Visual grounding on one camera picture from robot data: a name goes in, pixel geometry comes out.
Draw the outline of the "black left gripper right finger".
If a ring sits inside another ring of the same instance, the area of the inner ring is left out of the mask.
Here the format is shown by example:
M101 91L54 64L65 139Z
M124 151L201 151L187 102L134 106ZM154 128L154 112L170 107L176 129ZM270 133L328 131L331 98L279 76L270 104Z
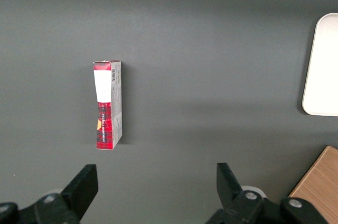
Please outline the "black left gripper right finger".
M217 164L217 193L222 208L207 223L327 223L304 199L283 198L276 204L254 190L244 190L227 163Z

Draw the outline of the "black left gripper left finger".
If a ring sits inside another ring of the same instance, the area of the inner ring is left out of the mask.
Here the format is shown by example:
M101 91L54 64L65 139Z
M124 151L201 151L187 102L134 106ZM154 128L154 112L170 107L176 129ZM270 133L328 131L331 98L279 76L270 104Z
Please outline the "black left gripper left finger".
M97 166L87 164L60 193L44 195L24 209L1 203L1 223L80 223L97 192Z

